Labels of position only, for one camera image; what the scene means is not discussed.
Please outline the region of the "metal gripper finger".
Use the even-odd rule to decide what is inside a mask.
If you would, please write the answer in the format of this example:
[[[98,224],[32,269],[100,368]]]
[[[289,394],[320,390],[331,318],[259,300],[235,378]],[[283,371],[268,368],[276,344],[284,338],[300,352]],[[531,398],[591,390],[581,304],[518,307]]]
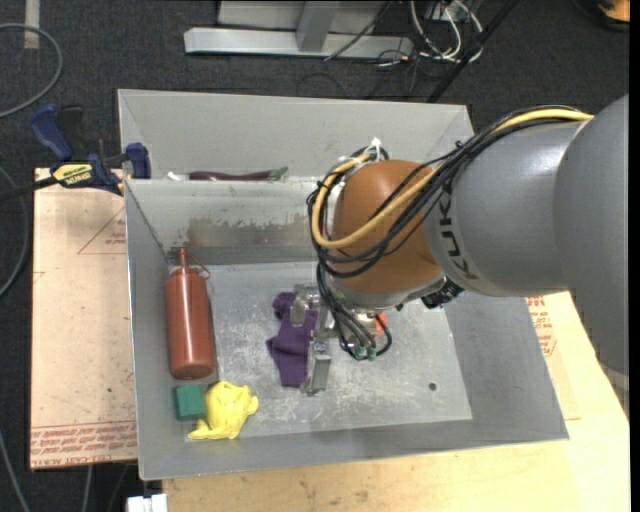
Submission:
[[[331,354],[322,341],[311,341],[307,358],[307,376],[303,383],[303,392],[315,395],[324,391],[328,384]]]
[[[298,284],[294,287],[294,300],[290,306],[290,321],[302,326],[309,311],[318,311],[321,306],[319,288],[315,285]]]

